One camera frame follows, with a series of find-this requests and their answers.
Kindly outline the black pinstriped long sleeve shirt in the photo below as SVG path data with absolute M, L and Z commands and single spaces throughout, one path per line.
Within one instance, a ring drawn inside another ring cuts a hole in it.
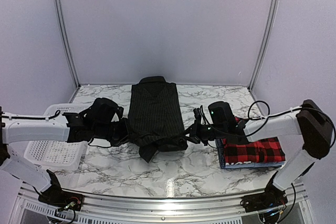
M 188 148 L 176 84 L 162 76 L 146 77 L 132 85 L 128 121 L 130 142 L 139 147 L 147 163 L 157 152 Z

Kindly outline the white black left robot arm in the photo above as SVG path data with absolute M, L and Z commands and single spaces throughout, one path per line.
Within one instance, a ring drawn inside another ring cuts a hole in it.
M 39 201 L 80 203 L 82 195 L 66 192 L 52 169 L 75 171 L 88 143 L 119 146 L 127 133 L 123 107 L 110 102 L 55 104 L 40 116 L 1 112 L 1 170 L 31 185 Z

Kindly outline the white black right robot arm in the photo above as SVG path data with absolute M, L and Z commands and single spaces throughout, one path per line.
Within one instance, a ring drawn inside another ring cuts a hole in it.
M 301 105 L 276 114 L 248 116 L 241 120 L 235 118 L 227 102 L 212 103 L 208 110 L 210 120 L 204 115 L 203 108 L 194 109 L 194 123 L 183 133 L 195 144 L 225 139 L 227 143 L 247 145 L 277 138 L 285 150 L 292 146 L 296 148 L 262 192 L 242 197 L 240 204 L 246 212 L 286 204 L 286 190 L 315 162 L 325 158 L 335 145 L 332 119 L 312 100 L 304 100 Z M 297 143 L 292 145 L 291 138 Z

